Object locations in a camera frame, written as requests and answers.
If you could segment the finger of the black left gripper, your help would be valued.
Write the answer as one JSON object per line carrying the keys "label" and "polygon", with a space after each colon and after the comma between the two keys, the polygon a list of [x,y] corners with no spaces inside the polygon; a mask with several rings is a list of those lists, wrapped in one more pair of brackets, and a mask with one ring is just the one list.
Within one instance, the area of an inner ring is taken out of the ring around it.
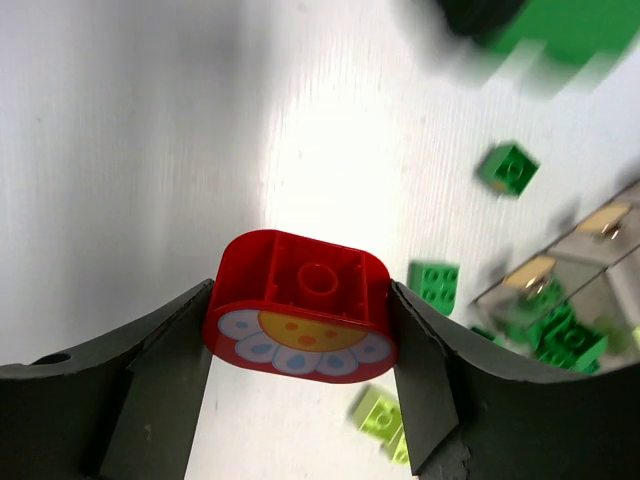
{"label": "finger of the black left gripper", "polygon": [[509,25],[525,0],[435,0],[449,30],[459,37],[481,38]]}

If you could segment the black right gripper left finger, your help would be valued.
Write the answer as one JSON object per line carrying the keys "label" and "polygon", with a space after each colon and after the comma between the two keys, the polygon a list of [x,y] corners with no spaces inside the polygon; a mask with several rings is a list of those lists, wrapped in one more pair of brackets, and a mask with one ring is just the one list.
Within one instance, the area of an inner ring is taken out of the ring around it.
{"label": "black right gripper left finger", "polygon": [[1,368],[4,479],[181,479],[212,355],[213,282],[92,340]]}

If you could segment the red flower toy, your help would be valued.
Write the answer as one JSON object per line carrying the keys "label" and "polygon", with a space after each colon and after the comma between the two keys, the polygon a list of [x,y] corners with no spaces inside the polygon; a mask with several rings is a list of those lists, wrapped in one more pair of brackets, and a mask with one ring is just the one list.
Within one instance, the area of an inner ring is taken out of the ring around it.
{"label": "red flower toy", "polygon": [[202,326],[206,347],[240,368],[331,384],[394,367],[391,278],[374,255],[277,230],[224,250]]}

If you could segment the green stepped lego brick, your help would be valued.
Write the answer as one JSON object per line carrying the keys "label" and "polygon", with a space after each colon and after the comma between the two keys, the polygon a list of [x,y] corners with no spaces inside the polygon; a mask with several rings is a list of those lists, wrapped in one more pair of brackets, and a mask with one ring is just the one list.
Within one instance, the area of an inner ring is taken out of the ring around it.
{"label": "green stepped lego brick", "polygon": [[533,354],[542,363],[585,374],[600,370],[608,337],[583,324],[568,301],[537,319],[533,333]]}

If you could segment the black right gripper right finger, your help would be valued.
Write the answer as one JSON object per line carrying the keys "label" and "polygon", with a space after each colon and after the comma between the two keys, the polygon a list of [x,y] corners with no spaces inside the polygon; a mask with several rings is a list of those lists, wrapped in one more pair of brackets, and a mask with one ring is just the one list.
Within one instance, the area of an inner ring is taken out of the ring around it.
{"label": "black right gripper right finger", "polygon": [[422,479],[635,479],[639,368],[559,369],[389,287],[410,466]]}

